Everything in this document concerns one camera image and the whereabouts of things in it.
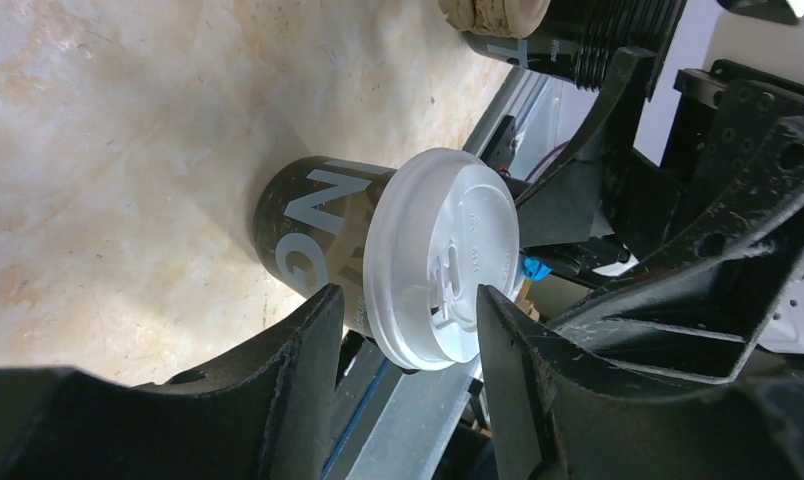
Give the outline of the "brown pulp cup carrier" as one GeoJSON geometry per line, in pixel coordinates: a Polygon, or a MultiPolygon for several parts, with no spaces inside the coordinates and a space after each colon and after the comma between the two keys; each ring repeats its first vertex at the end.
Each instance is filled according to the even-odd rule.
{"type": "Polygon", "coordinates": [[[439,0],[446,22],[461,32],[525,38],[537,29],[551,0],[439,0]]]}

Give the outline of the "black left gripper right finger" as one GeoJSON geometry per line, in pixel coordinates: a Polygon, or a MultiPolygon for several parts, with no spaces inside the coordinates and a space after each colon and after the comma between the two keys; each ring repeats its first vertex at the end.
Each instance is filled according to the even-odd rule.
{"type": "Polygon", "coordinates": [[[621,368],[477,292],[502,479],[804,479],[804,371],[689,386],[621,368]]]}

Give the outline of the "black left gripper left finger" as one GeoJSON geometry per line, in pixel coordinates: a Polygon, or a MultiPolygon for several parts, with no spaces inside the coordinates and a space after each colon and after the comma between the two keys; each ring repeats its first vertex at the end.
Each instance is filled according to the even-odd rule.
{"type": "Polygon", "coordinates": [[[341,289],[325,286],[163,384],[0,368],[0,479],[317,479],[343,310],[341,289]]]}

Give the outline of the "single dark plastic cup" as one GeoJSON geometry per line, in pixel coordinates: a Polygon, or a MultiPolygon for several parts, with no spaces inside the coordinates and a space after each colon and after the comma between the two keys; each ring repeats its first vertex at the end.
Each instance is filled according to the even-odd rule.
{"type": "Polygon", "coordinates": [[[264,187],[252,221],[262,265],[305,298],[327,284],[344,294],[344,326],[372,335],[363,290],[370,223],[396,171],[325,156],[286,165],[264,187]]]}

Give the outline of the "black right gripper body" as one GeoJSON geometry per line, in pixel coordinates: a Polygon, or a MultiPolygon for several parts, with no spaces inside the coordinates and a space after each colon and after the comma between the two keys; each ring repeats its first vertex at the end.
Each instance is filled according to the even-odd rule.
{"type": "Polygon", "coordinates": [[[632,145],[650,59],[618,59],[602,204],[637,258],[629,279],[688,271],[804,274],[804,90],[729,61],[679,72],[681,100],[660,164],[632,145]]]}

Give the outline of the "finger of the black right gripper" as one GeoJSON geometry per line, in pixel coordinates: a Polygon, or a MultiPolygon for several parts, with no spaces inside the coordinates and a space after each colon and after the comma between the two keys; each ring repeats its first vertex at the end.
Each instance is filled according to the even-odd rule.
{"type": "Polygon", "coordinates": [[[617,50],[575,135],[515,202],[522,249],[580,243],[611,233],[601,212],[604,169],[631,151],[655,58],[640,47],[617,50]]]}
{"type": "Polygon", "coordinates": [[[804,116],[792,116],[690,226],[551,327],[628,370],[726,383],[802,278],[804,116]]]}

